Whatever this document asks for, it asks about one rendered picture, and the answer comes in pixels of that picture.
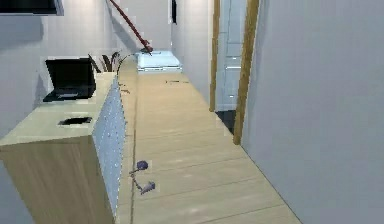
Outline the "dark framed wall picture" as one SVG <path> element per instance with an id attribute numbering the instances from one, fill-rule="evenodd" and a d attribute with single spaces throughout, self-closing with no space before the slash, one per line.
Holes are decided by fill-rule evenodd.
<path id="1" fill-rule="evenodd" d="M 0 0 L 0 15 L 64 15 L 62 0 Z"/>

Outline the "light wood chest of drawers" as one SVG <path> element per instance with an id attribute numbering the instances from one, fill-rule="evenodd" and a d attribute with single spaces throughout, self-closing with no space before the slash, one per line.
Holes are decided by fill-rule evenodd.
<path id="1" fill-rule="evenodd" d="M 73 117 L 87 124 L 58 125 Z M 0 139 L 0 224 L 115 224 L 125 118 L 117 74 L 36 107 Z"/>

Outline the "white room door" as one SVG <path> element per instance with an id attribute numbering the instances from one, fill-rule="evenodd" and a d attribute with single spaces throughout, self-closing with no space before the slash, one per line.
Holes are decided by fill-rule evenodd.
<path id="1" fill-rule="evenodd" d="M 216 110 L 235 110 L 247 0 L 220 0 Z"/>

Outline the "black laptop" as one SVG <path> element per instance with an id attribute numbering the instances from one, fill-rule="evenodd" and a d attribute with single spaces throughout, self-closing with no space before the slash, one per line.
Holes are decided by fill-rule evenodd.
<path id="1" fill-rule="evenodd" d="M 44 97 L 44 102 L 91 98 L 96 82 L 89 58 L 47 59 L 53 90 Z"/>

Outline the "white bed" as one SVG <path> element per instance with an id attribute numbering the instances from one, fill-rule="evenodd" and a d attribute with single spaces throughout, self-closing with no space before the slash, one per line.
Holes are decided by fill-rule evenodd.
<path id="1" fill-rule="evenodd" d="M 153 51 L 137 53 L 137 71 L 139 73 L 181 72 L 182 64 L 171 51 Z"/>

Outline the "black cellphone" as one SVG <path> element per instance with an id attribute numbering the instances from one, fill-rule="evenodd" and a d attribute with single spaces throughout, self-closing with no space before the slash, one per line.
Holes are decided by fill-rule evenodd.
<path id="1" fill-rule="evenodd" d="M 73 117 L 59 121 L 58 125 L 77 125 L 87 124 L 92 121 L 92 117 Z"/>

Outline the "red floor lamp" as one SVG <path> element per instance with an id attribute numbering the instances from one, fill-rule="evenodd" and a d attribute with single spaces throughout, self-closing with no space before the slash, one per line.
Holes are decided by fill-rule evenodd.
<path id="1" fill-rule="evenodd" d="M 125 22 L 128 24 L 128 26 L 131 28 L 139 42 L 142 44 L 144 52 L 148 53 L 149 55 L 152 54 L 153 48 L 150 46 L 150 43 L 148 40 L 145 40 L 138 30 L 136 29 L 135 25 L 132 23 L 132 21 L 129 19 L 129 17 L 125 14 L 125 12 L 121 9 L 121 7 L 116 3 L 115 0 L 109 0 L 109 2 L 115 7 L 115 9 L 118 11 L 118 13 L 122 16 L 122 18 L 125 20 Z"/>

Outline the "dark leafy house plant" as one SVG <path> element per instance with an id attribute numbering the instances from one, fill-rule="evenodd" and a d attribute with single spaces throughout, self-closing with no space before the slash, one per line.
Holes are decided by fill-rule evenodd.
<path id="1" fill-rule="evenodd" d="M 110 57 L 102 55 L 99 58 L 99 63 L 91 55 L 88 55 L 88 58 L 97 73 L 118 72 L 122 63 L 121 55 L 118 51 L 114 52 Z"/>

